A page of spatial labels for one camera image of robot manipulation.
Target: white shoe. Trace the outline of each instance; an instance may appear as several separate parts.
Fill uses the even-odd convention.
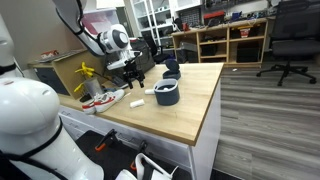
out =
[[[91,99],[82,104],[82,110],[85,114],[91,115],[96,112],[96,108],[94,107],[94,99]]]
[[[94,97],[94,107],[97,112],[104,112],[109,109],[112,105],[122,99],[124,96],[124,90],[119,89],[115,92],[106,92],[99,94]]]

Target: yellow object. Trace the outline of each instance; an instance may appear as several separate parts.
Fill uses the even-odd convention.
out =
[[[94,69],[86,66],[85,62],[82,62],[81,69],[76,70],[75,72],[81,72],[84,76],[88,78],[93,76]]]
[[[79,86],[77,86],[73,91],[77,92],[79,91],[81,88],[83,88],[83,83],[79,84]]]

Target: desk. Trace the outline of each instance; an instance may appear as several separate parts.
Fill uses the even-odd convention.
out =
[[[74,128],[106,134],[114,128],[119,139],[129,145],[145,139],[153,155],[188,170],[193,179],[209,180],[220,135],[222,67],[222,63],[181,65],[180,100],[173,106],[160,106],[154,95],[144,94],[167,70],[156,65],[145,74],[145,88],[134,82],[134,89],[126,89],[131,95],[106,112],[87,116],[79,101],[60,95],[59,115],[67,131]],[[129,103],[139,99],[146,104],[131,109]]]

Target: small white object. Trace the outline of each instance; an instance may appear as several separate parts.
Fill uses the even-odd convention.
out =
[[[145,94],[154,94],[154,89],[146,89],[144,91]]]
[[[138,101],[133,101],[130,103],[130,107],[131,108],[135,108],[135,107],[138,107],[138,106],[143,106],[144,105],[144,100],[143,99],[140,99]]]

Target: black cable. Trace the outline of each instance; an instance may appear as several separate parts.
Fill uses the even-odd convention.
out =
[[[102,78],[104,78],[104,79],[106,79],[106,80],[108,80],[108,81],[111,81],[109,78],[104,77],[104,76],[102,76],[101,74],[99,74],[99,73],[97,73],[97,72],[95,72],[95,71],[93,71],[93,73],[96,74],[96,75],[98,75],[98,76],[100,76],[100,77],[102,77]]]

